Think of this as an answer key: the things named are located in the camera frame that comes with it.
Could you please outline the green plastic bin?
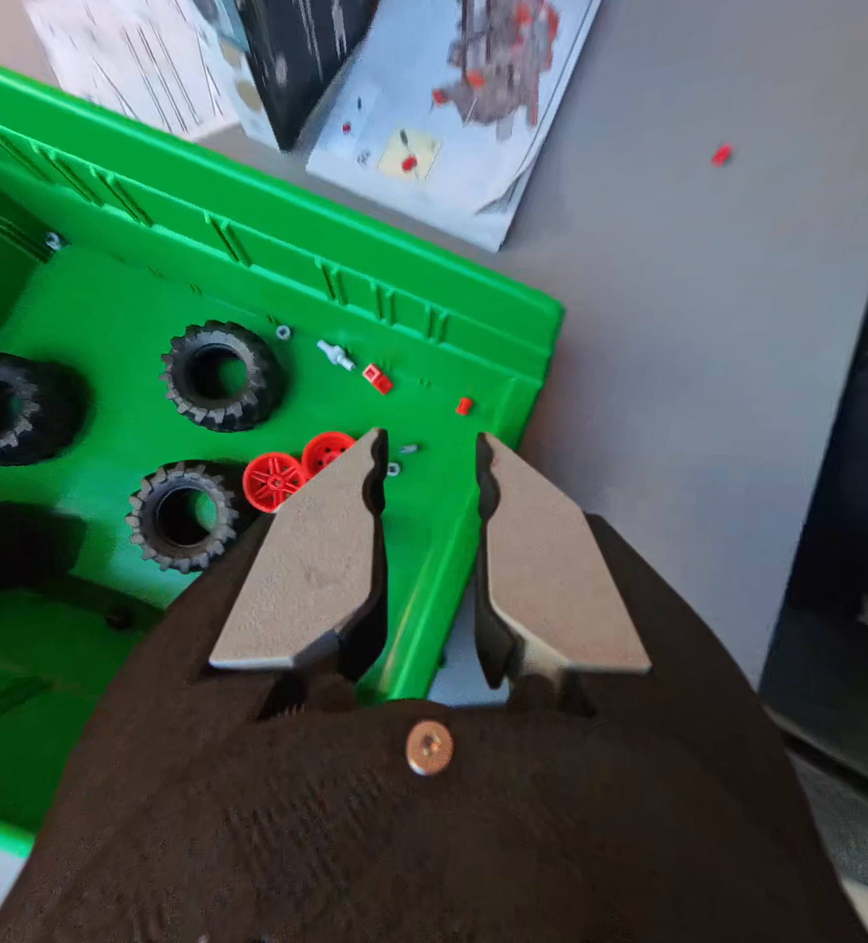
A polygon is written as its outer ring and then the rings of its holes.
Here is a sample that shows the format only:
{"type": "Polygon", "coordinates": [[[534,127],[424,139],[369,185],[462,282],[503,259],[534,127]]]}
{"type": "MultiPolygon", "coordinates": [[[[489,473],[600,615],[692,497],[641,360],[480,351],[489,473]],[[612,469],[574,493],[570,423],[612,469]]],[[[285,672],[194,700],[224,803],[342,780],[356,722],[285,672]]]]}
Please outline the green plastic bin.
{"type": "Polygon", "coordinates": [[[563,320],[532,287],[0,67],[0,352],[72,368],[88,393],[69,448],[0,467],[0,502],[87,528],[60,587],[0,593],[0,852],[27,857],[95,701],[195,578],[130,540],[130,496],[162,465],[241,473],[374,426],[393,451],[418,443],[386,490],[389,639],[359,695],[424,696],[474,561],[476,435],[520,443],[563,320]],[[261,336],[285,372],[253,430],[211,432],[165,398],[161,356],[208,321],[261,336]]]}

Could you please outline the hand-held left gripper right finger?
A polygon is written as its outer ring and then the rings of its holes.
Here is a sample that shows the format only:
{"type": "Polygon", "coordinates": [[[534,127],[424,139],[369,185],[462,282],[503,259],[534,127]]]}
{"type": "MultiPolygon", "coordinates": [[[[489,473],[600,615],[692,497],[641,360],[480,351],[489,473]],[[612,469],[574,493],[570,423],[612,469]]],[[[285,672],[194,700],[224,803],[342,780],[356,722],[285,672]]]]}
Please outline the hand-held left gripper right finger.
{"type": "Polygon", "coordinates": [[[477,435],[475,650],[488,686],[645,677],[652,658],[586,514],[490,433],[477,435]]]}

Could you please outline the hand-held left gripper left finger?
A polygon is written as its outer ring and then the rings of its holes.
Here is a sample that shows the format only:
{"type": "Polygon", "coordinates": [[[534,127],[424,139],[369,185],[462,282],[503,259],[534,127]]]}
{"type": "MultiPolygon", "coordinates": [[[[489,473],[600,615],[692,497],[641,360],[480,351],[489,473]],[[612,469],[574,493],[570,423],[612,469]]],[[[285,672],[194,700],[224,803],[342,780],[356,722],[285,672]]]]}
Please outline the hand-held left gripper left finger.
{"type": "Polygon", "coordinates": [[[388,639],[389,437],[369,430],[274,514],[208,663],[360,680],[388,639]]]}

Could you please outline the open instruction booklet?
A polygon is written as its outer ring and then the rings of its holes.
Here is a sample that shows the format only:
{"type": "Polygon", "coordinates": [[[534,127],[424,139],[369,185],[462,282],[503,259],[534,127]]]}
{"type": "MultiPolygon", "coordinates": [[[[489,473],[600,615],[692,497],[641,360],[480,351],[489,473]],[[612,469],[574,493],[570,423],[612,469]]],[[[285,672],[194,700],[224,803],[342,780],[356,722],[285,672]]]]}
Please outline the open instruction booklet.
{"type": "Polygon", "coordinates": [[[308,173],[498,252],[601,6],[380,2],[308,173]]]}

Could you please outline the black toy set box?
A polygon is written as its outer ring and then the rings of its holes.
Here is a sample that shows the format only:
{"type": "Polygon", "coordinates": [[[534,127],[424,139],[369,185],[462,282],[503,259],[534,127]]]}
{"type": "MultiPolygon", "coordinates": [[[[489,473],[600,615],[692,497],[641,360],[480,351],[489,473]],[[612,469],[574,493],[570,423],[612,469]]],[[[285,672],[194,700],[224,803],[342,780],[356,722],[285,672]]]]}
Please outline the black toy set box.
{"type": "Polygon", "coordinates": [[[366,36],[378,2],[241,1],[237,6],[276,146],[289,151],[366,36]]]}

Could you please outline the black lego tyre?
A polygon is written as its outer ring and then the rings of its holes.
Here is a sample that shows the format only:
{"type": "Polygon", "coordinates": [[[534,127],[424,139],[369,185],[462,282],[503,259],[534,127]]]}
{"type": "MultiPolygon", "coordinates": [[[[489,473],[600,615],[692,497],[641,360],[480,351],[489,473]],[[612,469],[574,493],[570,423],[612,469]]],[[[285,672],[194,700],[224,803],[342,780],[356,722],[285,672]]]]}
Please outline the black lego tyre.
{"type": "Polygon", "coordinates": [[[143,560],[161,571],[206,571],[250,525],[236,469],[205,461],[160,466],[129,499],[125,521],[143,560]]]}
{"type": "Polygon", "coordinates": [[[86,529],[81,518],[41,505],[0,502],[0,591],[36,586],[69,572],[86,529]]]}
{"type": "Polygon", "coordinates": [[[69,448],[86,416],[79,373],[50,360],[0,352],[0,466],[27,466],[69,448]]]}
{"type": "Polygon", "coordinates": [[[261,336],[236,324],[190,325],[161,356],[165,398],[193,424],[216,433],[250,431],[280,405],[285,372],[261,336]]]}

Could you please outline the red lego wheel rim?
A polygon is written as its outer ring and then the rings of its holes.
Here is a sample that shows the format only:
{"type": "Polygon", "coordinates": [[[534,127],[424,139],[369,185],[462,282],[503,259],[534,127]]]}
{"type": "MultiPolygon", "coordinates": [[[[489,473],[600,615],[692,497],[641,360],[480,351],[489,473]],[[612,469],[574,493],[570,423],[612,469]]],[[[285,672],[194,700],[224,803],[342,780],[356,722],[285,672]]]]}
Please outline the red lego wheel rim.
{"type": "Polygon", "coordinates": [[[270,452],[252,459],[244,468],[243,494],[255,510],[272,514],[307,483],[301,462],[291,454],[270,452]]]}
{"type": "Polygon", "coordinates": [[[339,431],[326,431],[305,446],[300,458],[301,469],[309,481],[356,444],[356,440],[339,431]]]}

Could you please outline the white sticker sheet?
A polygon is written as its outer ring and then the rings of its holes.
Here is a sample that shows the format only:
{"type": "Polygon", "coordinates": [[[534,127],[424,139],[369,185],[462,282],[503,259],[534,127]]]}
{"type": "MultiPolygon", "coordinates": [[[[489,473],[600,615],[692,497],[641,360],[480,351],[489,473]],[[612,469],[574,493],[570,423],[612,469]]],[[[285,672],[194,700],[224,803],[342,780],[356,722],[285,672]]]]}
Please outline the white sticker sheet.
{"type": "Polygon", "coordinates": [[[33,1],[64,91],[190,141],[239,124],[223,60],[192,2],[33,1]]]}

